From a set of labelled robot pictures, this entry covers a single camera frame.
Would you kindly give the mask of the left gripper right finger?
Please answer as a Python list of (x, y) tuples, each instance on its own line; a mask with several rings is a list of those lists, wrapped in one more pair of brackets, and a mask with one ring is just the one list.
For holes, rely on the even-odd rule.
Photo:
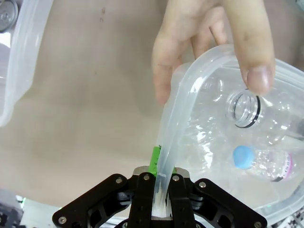
[(203, 218), (214, 228), (266, 228), (267, 220), (221, 187), (202, 178), (192, 182), (173, 172), (168, 188), (172, 221), (168, 228), (203, 228)]

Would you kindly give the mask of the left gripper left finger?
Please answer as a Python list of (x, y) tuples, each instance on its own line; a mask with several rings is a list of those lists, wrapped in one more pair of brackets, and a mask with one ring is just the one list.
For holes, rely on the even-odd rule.
[(155, 146), (149, 167), (135, 170), (131, 178), (113, 174), (52, 216), (57, 228), (99, 228), (130, 207), (128, 228), (159, 228), (152, 219), (156, 165), (161, 146)]

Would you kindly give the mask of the person's right hand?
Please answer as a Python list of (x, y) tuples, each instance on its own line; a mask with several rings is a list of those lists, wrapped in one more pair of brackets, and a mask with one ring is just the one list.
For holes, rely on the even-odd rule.
[(274, 81), (274, 45), (264, 2), (261, 0), (170, 0), (152, 51), (156, 99), (165, 104), (173, 71), (181, 65), (188, 44), (199, 57), (212, 40), (227, 41), (224, 18), (231, 27), (242, 79), (257, 94), (267, 93)]

